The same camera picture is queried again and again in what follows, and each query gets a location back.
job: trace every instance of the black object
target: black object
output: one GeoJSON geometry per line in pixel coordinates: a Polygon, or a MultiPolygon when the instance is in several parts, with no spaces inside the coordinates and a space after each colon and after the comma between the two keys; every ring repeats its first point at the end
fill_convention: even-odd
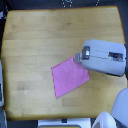
{"type": "Polygon", "coordinates": [[[67,119],[62,119],[62,123],[67,123],[67,119]]]}
{"type": "Polygon", "coordinates": [[[82,60],[89,60],[89,57],[90,57],[90,47],[85,46],[82,49],[82,60]]]}

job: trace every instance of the gray floor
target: gray floor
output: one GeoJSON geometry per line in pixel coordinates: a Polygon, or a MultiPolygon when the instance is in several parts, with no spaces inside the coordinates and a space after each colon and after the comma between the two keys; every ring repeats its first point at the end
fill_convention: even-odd
{"type": "MultiPolygon", "coordinates": [[[[86,6],[95,6],[97,0],[73,0],[72,7],[86,7],[86,6]]],[[[124,28],[124,34],[125,34],[125,40],[126,43],[128,43],[128,0],[99,0],[98,6],[107,6],[107,5],[117,5],[119,8],[119,12],[121,15],[121,20],[123,23],[124,28]]],[[[19,6],[19,9],[27,8],[34,8],[34,6],[19,6]]],[[[63,8],[62,0],[56,0],[56,3],[53,4],[53,2],[46,3],[46,6],[42,6],[42,8],[63,8]]],[[[8,128],[36,128],[37,127],[37,121],[8,121],[8,128]]]]}

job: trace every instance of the wooden table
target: wooden table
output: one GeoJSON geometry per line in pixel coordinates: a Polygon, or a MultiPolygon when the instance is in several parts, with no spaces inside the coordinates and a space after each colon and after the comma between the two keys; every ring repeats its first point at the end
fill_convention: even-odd
{"type": "Polygon", "coordinates": [[[90,80],[55,98],[51,67],[88,39],[125,43],[116,7],[10,11],[2,42],[5,111],[11,120],[96,117],[111,112],[122,78],[89,71],[90,80]]]}

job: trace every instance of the pink towel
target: pink towel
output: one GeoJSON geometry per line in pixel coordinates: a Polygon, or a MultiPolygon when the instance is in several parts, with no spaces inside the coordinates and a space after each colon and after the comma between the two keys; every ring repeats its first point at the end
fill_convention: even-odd
{"type": "Polygon", "coordinates": [[[56,98],[72,91],[89,80],[89,72],[73,57],[52,68],[56,98]]]}

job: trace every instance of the wooden tabletop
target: wooden tabletop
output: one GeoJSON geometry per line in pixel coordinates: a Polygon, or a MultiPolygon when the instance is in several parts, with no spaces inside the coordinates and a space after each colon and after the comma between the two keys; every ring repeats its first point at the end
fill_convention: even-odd
{"type": "Polygon", "coordinates": [[[56,99],[51,67],[88,39],[125,43],[116,7],[10,11],[2,42],[7,119],[96,117],[111,112],[124,77],[89,71],[90,80],[56,99]]]}

